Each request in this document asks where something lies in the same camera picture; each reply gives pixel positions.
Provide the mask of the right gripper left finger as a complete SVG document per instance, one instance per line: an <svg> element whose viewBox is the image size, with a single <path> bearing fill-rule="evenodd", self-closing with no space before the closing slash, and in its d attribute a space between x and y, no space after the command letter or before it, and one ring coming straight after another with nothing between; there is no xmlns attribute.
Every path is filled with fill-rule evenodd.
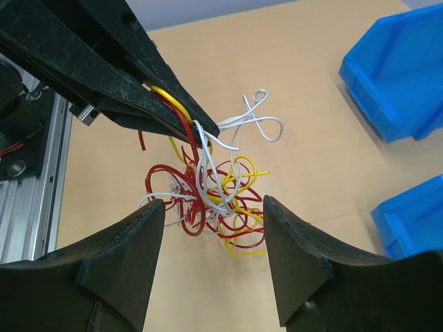
<svg viewBox="0 0 443 332"><path fill-rule="evenodd" d="M2 331L142 331L165 204L34 261L1 265Z"/></svg>

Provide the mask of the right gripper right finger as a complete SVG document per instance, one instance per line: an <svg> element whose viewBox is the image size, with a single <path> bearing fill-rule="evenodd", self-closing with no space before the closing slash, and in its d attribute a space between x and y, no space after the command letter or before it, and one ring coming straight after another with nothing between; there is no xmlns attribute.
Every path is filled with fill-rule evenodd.
<svg viewBox="0 0 443 332"><path fill-rule="evenodd" d="M264 235L287 331L441 331L442 252L391 259L347 244L265 196Z"/></svg>

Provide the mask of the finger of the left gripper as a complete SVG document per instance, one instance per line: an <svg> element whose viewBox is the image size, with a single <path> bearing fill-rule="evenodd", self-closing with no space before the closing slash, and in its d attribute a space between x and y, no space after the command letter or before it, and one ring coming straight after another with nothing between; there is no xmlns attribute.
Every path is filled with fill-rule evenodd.
<svg viewBox="0 0 443 332"><path fill-rule="evenodd" d="M71 103L78 116L93 107L128 129L187 136L159 97L69 30L43 1L1 2L1 53Z"/></svg>
<svg viewBox="0 0 443 332"><path fill-rule="evenodd" d="M43 1L66 27L136 81L155 85L180 102L207 132L219 135L214 120L184 89L126 1Z"/></svg>

